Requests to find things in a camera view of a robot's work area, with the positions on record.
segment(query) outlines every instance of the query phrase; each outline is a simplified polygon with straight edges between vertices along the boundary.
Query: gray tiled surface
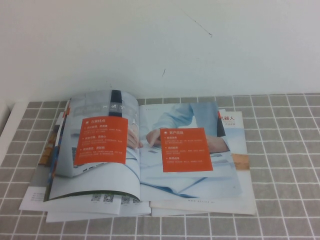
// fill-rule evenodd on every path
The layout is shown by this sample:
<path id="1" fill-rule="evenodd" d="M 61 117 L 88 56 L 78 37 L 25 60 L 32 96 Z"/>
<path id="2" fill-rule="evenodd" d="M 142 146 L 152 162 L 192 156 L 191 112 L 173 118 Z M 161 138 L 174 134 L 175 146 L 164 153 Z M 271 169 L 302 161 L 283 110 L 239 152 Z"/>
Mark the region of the gray tiled surface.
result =
<path id="1" fill-rule="evenodd" d="M 66 102 L 31 102 L 0 166 L 2 240 L 320 240 L 320 94 L 139 99 L 217 101 L 242 111 L 257 215 L 210 213 L 45 223 L 19 211 L 54 119 Z"/>

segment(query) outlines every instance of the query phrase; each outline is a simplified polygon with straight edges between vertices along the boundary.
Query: white grout line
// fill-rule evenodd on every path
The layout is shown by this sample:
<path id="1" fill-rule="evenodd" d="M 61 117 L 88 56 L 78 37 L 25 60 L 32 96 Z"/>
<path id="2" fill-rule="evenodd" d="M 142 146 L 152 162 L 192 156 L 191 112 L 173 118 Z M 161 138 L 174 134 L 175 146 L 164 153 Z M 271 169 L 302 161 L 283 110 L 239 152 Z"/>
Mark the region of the white grout line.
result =
<path id="1" fill-rule="evenodd" d="M 259 129 L 259 125 L 258 125 L 257 119 L 255 119 L 255 121 L 256 121 L 256 125 L 257 125 L 257 127 L 258 127 L 258 130 L 259 130 L 260 139 L 262 139 L 262 136 L 261 136 L 261 132 L 260 132 L 260 129 Z M 276 196 L 276 199 L 277 199 L 278 204 L 279 204 L 279 206 L 280 206 L 280 213 L 281 213 L 281 216 L 282 216 L 282 222 L 283 222 L 283 225 L 284 225 L 285 233 L 286 233 L 286 236 L 288 237 L 288 236 L 289 236 L 289 234 L 288 234 L 288 229 L 287 229 L 286 222 L 285 222 L 285 219 L 284 219 L 284 213 L 283 213 L 282 208 L 281 208 L 281 205 L 280 205 L 280 200 L 279 200 L 279 196 L 278 196 L 278 192 L 277 192 L 275 180 L 274 180 L 274 177 L 273 177 L 273 175 L 272 175 L 272 173 L 271 173 L 270 164 L 269 164 L 269 161 L 268 161 L 268 157 L 267 157 L 267 152 L 266 152 L 265 145 L 262 144 L 262 147 L 263 147 L 263 152 L 264 152 L 265 158 L 266 158 L 266 160 L 267 160 L 266 162 L 267 162 L 268 169 L 269 169 L 270 176 L 271 176 L 271 180 L 272 180 L 272 183 L 273 183 L 273 187 L 274 187 L 274 191 L 275 191 L 275 196 Z"/>

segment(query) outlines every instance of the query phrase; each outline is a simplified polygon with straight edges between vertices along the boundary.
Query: magazine page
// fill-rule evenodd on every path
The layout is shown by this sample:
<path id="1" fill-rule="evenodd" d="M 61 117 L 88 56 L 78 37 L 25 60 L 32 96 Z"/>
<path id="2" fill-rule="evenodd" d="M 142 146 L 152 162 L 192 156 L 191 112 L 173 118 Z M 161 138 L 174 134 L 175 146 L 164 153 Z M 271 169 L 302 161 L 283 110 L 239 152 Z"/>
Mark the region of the magazine page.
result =
<path id="1" fill-rule="evenodd" d="M 48 212 L 45 221 L 47 223 L 54 223 L 113 217 L 136 217 L 150 214 L 151 208 L 149 207 L 148 201 L 141 202 L 127 196 L 122 196 L 119 215 L 82 212 Z"/>
<path id="2" fill-rule="evenodd" d="M 180 201 L 152 201 L 152 216 L 216 212 L 231 214 L 256 213 L 256 201 L 252 187 L 245 130 L 241 112 L 221 113 L 228 144 L 231 149 L 242 194 L 221 199 L 188 199 Z"/>
<path id="3" fill-rule="evenodd" d="M 241 193 L 215 102 L 142 105 L 139 115 L 141 200 L 223 198 Z M 168 142 L 173 143 L 174 152 L 164 156 L 170 148 L 166 145 Z M 199 150 L 190 150 L 198 143 Z M 201 151 L 205 149 L 207 156 L 202 157 Z M 187 158 L 195 155 L 179 160 L 176 156 L 183 152 L 187 153 Z M 206 157 L 211 169 L 203 165 Z M 186 169 L 166 171 L 167 162 L 170 167 L 178 163 Z"/>
<path id="4" fill-rule="evenodd" d="M 118 214 L 120 211 L 121 197 L 105 194 L 103 201 L 93 201 L 93 196 L 72 196 L 68 198 L 57 199 L 54 201 L 44 202 L 48 175 L 53 160 L 55 145 L 58 145 L 57 135 L 60 134 L 63 112 L 59 115 L 58 120 L 53 127 L 52 134 L 42 153 L 37 168 L 31 179 L 30 185 L 26 190 L 20 205 L 20 210 L 29 211 L 64 211 L 64 212 L 91 212 Z"/>
<path id="5" fill-rule="evenodd" d="M 140 198 L 139 105 L 127 92 L 72 97 L 46 200 L 86 194 Z"/>

